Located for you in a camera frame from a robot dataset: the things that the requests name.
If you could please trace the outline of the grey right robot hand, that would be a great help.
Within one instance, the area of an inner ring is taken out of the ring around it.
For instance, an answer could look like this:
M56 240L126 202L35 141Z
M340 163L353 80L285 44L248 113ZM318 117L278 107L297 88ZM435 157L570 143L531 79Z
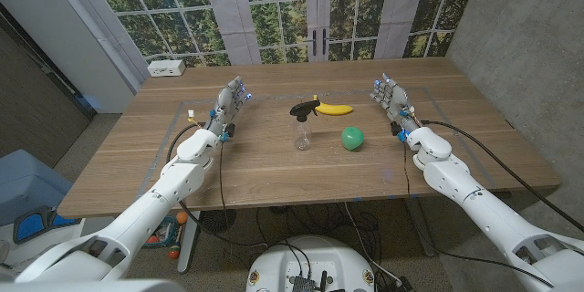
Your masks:
M374 82L370 97L386 111L391 121L391 134L400 141L406 141L411 132L422 126L415 117L406 90L385 73Z

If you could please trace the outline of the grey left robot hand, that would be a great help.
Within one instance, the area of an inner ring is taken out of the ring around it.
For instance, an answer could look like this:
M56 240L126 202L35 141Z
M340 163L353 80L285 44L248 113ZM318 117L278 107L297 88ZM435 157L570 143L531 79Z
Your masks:
M224 140L225 135L232 137L231 126L235 125L238 112L251 98L252 94L246 91L242 77L237 76L219 91L204 128L220 140Z

